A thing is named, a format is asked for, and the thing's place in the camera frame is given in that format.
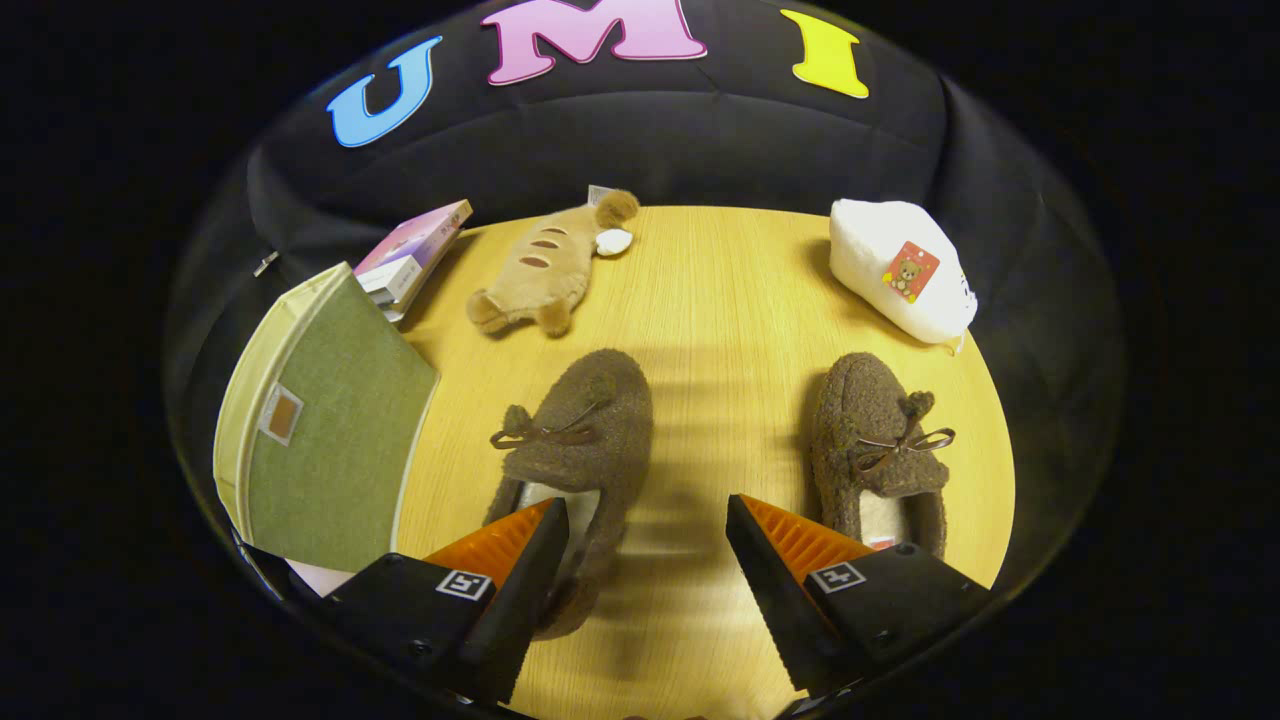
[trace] letter m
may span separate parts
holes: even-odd
[[[556,60],[538,53],[541,37],[576,63],[590,63],[613,26],[622,41],[613,55],[625,60],[691,60],[707,46],[689,35],[680,0],[600,0],[580,10],[559,0],[529,0],[485,18],[498,26],[498,69],[490,85],[511,85],[549,72]]]

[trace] green fabric cover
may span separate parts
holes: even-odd
[[[438,378],[347,274],[280,373],[303,402],[289,446],[256,430],[253,544],[352,573],[388,552],[404,464]]]

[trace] black background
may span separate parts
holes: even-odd
[[[1261,18],[824,5],[988,101],[1080,190],[1133,363],[1115,471],[1066,551],[993,624],[859,715],[1243,712],[1265,679],[1247,650],[1276,646],[1260,610],[1275,585],[1274,471],[1257,462],[1275,428],[1260,350],[1274,232],[1248,172],[1270,128],[1244,95],[1265,83]],[[320,81],[447,9],[106,4],[10,18],[15,716],[426,712],[233,568],[168,450],[159,368],[166,272],[233,155]]]

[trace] orange gripper pad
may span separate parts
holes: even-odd
[[[525,544],[534,536],[534,530],[543,521],[543,515],[553,501],[554,498],[548,498],[494,520],[470,536],[436,550],[422,561],[453,570],[489,575],[498,589],[502,589],[507,575],[516,566],[516,560],[520,559]]]
[[[791,577],[801,587],[805,575],[814,570],[876,552],[854,538],[808,518],[787,512],[754,497],[745,495],[739,495],[739,497],[751,511],[751,516],[764,530],[764,536],[769,538],[773,551],[778,553],[787,570],[791,570]]]

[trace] wooden table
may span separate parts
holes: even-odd
[[[440,370],[399,521],[398,551],[425,556],[477,529],[500,477],[489,446],[511,404],[530,411],[577,357],[628,352],[653,389],[652,470],[614,573],[576,633],[535,642],[511,707],[544,719],[772,719],[791,688],[724,539],[746,493],[819,518],[806,415],[823,373],[869,351],[910,389],[932,389],[946,561],[991,585],[1009,543],[1014,464],[978,345],[952,356],[890,323],[831,274],[828,219],[737,208],[644,208],[631,249],[596,259],[559,340],[532,324],[493,338],[463,304],[497,275],[534,219],[463,232],[402,331]]]

